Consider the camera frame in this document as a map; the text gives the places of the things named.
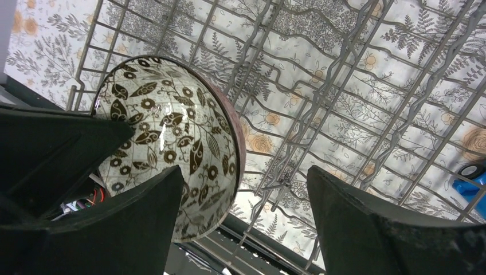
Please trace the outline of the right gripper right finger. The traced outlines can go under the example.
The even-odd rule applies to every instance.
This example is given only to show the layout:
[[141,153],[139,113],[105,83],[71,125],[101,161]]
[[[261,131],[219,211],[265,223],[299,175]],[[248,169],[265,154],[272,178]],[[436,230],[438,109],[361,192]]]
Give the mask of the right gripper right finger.
[[485,225],[408,210],[312,166],[307,190],[327,274],[484,274]]

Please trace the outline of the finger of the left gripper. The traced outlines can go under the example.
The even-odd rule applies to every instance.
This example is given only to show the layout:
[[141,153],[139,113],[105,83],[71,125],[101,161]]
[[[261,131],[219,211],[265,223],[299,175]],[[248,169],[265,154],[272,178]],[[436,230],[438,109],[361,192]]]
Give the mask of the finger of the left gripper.
[[1,107],[1,223],[57,207],[134,135],[123,121]]

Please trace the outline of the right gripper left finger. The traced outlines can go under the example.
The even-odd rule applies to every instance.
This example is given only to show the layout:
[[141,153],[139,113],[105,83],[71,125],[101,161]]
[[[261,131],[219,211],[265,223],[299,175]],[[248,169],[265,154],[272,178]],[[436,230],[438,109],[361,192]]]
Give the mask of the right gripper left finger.
[[2,274],[163,274],[183,189],[178,166],[56,221],[1,226]]

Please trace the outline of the pink patterned bowl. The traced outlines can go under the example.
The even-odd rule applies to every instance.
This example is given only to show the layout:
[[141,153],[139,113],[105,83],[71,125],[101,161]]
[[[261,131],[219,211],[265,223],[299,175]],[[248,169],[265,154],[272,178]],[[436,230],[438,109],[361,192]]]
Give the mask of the pink patterned bowl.
[[244,177],[246,145],[236,110],[219,89],[177,61],[137,56],[107,74],[92,115],[134,131],[99,166],[112,196],[179,166],[184,181],[172,241],[201,239],[223,223]]

